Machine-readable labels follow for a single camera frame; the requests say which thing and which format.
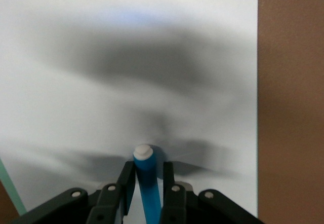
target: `green edge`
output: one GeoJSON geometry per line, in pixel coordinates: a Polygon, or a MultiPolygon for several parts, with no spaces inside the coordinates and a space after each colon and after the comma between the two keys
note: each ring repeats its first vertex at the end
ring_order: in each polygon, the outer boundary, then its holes
{"type": "Polygon", "coordinates": [[[12,183],[9,174],[6,171],[6,168],[4,166],[4,164],[2,163],[1,159],[0,159],[0,180],[2,182],[2,184],[4,185],[11,201],[13,202],[14,206],[16,207],[19,215],[23,215],[25,214],[26,208],[24,206],[24,204],[21,201],[21,198],[19,197],[19,194],[14,186],[14,184],[12,183]]]}

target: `brown surface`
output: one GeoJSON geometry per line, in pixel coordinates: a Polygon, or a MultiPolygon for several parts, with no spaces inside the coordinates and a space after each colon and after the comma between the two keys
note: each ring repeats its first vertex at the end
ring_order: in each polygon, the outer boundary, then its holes
{"type": "Polygon", "coordinates": [[[259,217],[324,223],[324,0],[259,0],[259,217]]]}
{"type": "Polygon", "coordinates": [[[0,181],[0,224],[7,224],[16,217],[18,212],[0,181]]]}

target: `silver screw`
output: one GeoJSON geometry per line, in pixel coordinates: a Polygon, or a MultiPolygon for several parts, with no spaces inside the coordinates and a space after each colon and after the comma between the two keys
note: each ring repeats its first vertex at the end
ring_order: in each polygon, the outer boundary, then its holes
{"type": "Polygon", "coordinates": [[[205,197],[208,199],[212,199],[214,197],[214,194],[212,192],[206,192],[205,197]]]}
{"type": "Polygon", "coordinates": [[[114,191],[116,189],[116,186],[115,185],[111,185],[108,187],[108,190],[109,191],[114,191]]]}
{"type": "Polygon", "coordinates": [[[174,186],[171,188],[171,190],[174,191],[174,192],[177,192],[177,191],[180,190],[180,187],[177,186],[177,185],[174,185],[174,186]]]}
{"type": "Polygon", "coordinates": [[[80,191],[75,191],[72,193],[72,197],[79,197],[81,195],[81,192],[80,191]]]}

